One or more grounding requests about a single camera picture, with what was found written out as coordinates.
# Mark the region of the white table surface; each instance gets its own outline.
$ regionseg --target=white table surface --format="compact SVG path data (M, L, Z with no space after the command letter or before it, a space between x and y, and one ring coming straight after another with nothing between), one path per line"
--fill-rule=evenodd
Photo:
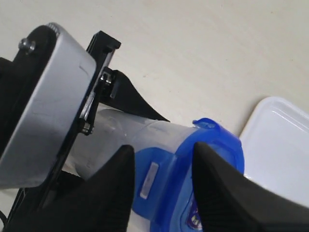
M84 48L99 30L121 41L110 67L174 123L209 117L240 134L271 95L309 112L307 0L0 0L0 56L48 22ZM0 209L12 202L3 192Z

